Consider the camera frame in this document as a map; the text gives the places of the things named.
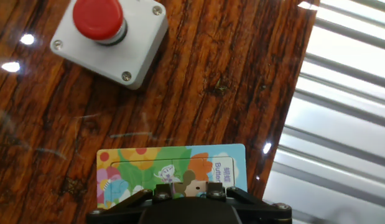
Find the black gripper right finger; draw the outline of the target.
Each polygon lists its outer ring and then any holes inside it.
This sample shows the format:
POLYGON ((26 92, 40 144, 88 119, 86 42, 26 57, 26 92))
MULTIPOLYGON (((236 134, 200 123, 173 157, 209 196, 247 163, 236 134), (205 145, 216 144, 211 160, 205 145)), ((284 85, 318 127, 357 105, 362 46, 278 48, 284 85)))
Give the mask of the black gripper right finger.
POLYGON ((292 223, 290 205, 263 202, 235 186, 224 187, 220 182, 206 182, 206 198, 231 207, 241 223, 292 223))

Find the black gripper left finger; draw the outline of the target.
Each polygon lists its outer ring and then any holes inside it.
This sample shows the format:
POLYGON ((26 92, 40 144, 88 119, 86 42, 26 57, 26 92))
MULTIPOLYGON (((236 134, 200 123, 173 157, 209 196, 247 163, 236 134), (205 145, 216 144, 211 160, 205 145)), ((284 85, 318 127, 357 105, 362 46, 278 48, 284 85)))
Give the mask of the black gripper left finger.
POLYGON ((157 184, 154 190, 142 189, 107 210, 97 208, 86 214, 86 224, 137 223, 148 208, 173 199, 171 184, 157 184))

